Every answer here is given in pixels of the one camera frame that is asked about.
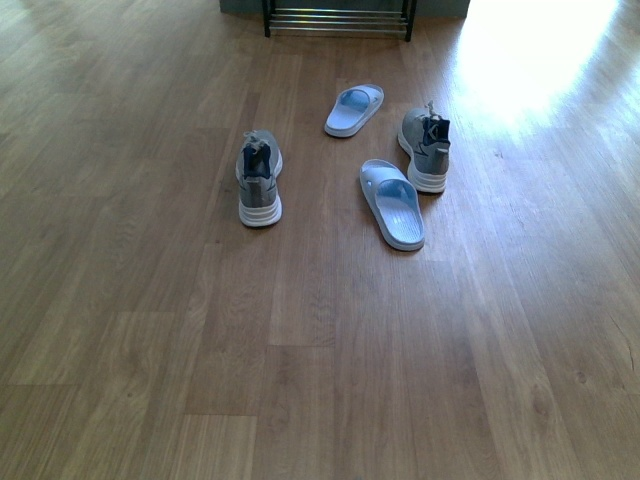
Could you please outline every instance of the white sneaker sole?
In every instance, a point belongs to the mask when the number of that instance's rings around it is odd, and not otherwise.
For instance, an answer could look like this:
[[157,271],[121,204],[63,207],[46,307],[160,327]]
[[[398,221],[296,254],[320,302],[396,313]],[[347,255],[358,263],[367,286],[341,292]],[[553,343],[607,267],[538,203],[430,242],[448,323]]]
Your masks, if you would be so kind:
[[276,201],[268,207],[249,208],[242,202],[238,202],[238,213],[240,221],[247,227],[266,227],[273,225],[282,217],[282,202],[280,195],[276,196]]
[[398,129],[398,143],[402,149],[409,155],[411,162],[409,162],[409,168],[407,169],[407,179],[411,182],[411,185],[415,187],[419,192],[424,193],[442,193],[444,192],[445,184],[447,183],[447,174],[433,175],[431,173],[422,173],[416,168],[416,162],[413,155],[413,148],[404,138],[402,133],[402,125]]

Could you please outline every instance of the metal shoe rack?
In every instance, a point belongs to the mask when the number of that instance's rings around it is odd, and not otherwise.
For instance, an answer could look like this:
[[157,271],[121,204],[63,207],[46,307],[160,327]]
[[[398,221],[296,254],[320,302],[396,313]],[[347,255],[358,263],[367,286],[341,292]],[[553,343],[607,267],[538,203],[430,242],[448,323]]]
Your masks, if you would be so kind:
[[417,0],[403,0],[400,11],[327,8],[278,8],[277,0],[262,0],[264,36],[272,30],[404,35],[411,41]]

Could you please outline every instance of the light blue slide sandal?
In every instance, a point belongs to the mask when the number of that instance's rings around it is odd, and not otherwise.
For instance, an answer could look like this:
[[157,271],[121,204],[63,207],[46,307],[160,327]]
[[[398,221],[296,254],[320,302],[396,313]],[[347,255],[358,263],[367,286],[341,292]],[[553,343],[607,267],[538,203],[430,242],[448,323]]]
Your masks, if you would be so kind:
[[345,90],[327,118],[324,131],[333,137],[352,137],[378,111],[384,92],[377,85],[358,85]]
[[418,192],[402,172],[384,160],[368,160],[360,168],[360,185],[386,242],[397,250],[422,248]]

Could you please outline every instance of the gray sneaker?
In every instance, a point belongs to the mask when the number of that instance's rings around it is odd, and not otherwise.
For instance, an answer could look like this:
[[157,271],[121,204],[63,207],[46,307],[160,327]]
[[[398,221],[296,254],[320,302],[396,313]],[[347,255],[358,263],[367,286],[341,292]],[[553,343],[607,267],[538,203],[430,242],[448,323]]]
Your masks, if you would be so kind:
[[398,143],[411,157],[407,178],[420,192],[444,190],[449,169],[449,120],[429,109],[414,108],[402,120]]
[[282,216],[276,185],[276,177],[282,170],[282,154],[278,142],[267,130],[254,130],[244,136],[236,162],[240,220],[247,227],[266,227]]

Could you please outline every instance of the shoelace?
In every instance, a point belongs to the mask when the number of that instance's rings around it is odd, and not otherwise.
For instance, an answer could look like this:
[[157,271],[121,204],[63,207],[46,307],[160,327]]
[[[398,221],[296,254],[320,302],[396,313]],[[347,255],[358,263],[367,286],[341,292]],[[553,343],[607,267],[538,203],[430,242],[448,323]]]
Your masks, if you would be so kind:
[[[433,100],[429,100],[429,103],[427,103],[426,108],[429,109],[429,115],[420,115],[418,118],[420,119],[420,121],[422,121],[422,123],[424,124],[424,121],[428,118],[429,120],[434,120],[435,123],[433,125],[431,125],[431,128],[429,128],[429,130],[427,130],[427,135],[429,135],[432,140],[437,141],[438,140],[438,122],[440,122],[442,120],[442,115],[440,115],[439,113],[436,113],[435,109],[433,108]],[[420,153],[422,153],[423,155],[428,155],[422,147],[425,147],[426,145],[423,142],[420,142],[418,144],[418,148],[420,148]]]
[[244,132],[244,138],[247,139],[247,141],[245,142],[245,146],[247,145],[250,146],[256,152],[260,150],[260,148],[266,145],[266,142],[264,140],[261,140],[256,136],[255,130],[251,130],[250,132]]

